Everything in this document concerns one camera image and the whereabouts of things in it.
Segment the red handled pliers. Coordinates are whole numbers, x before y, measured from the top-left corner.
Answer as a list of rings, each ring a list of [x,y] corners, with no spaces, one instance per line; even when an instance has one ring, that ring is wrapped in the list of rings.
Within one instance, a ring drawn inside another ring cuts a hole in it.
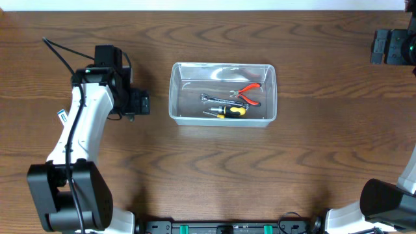
[[[256,101],[251,98],[250,94],[252,93],[252,90],[258,90],[261,88],[260,83],[250,83],[249,85],[245,86],[244,88],[238,89],[238,90],[231,90],[230,96],[235,98],[241,98],[243,101],[245,101],[247,104],[260,107],[261,102]]]

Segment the slim yellow black screwdriver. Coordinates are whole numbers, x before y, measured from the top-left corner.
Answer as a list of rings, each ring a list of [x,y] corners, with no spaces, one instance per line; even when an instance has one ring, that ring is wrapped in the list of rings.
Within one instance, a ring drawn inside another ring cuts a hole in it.
[[[208,116],[213,116],[215,118],[220,118],[220,119],[226,118],[224,114],[219,114],[215,112],[203,111],[203,114],[208,115]]]

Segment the small black orange hammer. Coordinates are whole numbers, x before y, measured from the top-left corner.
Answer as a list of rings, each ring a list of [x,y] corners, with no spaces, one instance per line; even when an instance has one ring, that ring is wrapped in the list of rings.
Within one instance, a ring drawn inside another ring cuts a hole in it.
[[[134,114],[127,114],[126,117],[127,117],[127,119],[130,122],[134,122],[135,121],[135,115]]]

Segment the silver combination wrench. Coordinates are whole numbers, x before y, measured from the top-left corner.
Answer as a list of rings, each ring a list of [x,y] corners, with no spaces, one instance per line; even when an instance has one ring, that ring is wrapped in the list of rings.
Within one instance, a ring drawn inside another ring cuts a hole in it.
[[[202,102],[215,102],[215,103],[219,103],[219,104],[224,104],[224,105],[229,105],[229,106],[233,106],[233,107],[243,107],[245,109],[249,109],[250,105],[247,103],[243,103],[241,101],[232,101],[232,100],[228,100],[228,99],[221,99],[221,98],[215,98],[212,96],[209,96],[207,94],[201,94],[200,95],[200,99]]]

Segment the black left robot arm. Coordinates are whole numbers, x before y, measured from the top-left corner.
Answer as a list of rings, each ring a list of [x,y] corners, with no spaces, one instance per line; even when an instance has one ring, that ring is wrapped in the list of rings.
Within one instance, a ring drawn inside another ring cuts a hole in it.
[[[115,208],[98,170],[98,154],[109,115],[148,114],[148,94],[131,88],[132,68],[83,68],[73,81],[69,112],[45,163],[33,164],[27,182],[43,229],[61,233],[135,233],[131,211]]]

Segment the white blue screwdriver box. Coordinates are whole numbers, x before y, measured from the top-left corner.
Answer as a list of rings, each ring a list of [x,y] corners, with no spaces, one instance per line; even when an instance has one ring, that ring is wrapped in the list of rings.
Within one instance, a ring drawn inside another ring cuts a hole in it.
[[[66,123],[68,122],[68,113],[66,112],[66,110],[61,109],[60,111],[57,112],[57,115],[61,123],[63,125],[66,125]]]

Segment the stubby yellow black screwdriver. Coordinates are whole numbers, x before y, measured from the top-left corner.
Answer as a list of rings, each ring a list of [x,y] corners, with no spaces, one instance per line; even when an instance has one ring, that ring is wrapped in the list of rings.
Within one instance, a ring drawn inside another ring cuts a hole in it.
[[[246,114],[246,109],[244,107],[219,106],[211,107],[209,110],[216,114],[223,115],[224,117],[239,117]]]

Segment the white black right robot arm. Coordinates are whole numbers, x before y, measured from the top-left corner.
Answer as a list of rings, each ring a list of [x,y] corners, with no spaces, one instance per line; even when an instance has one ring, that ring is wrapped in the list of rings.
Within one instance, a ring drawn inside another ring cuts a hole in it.
[[[378,29],[371,46],[370,62],[415,66],[415,29]],[[370,179],[360,199],[343,208],[330,209],[321,233],[389,233],[415,231],[415,152],[396,184]]]

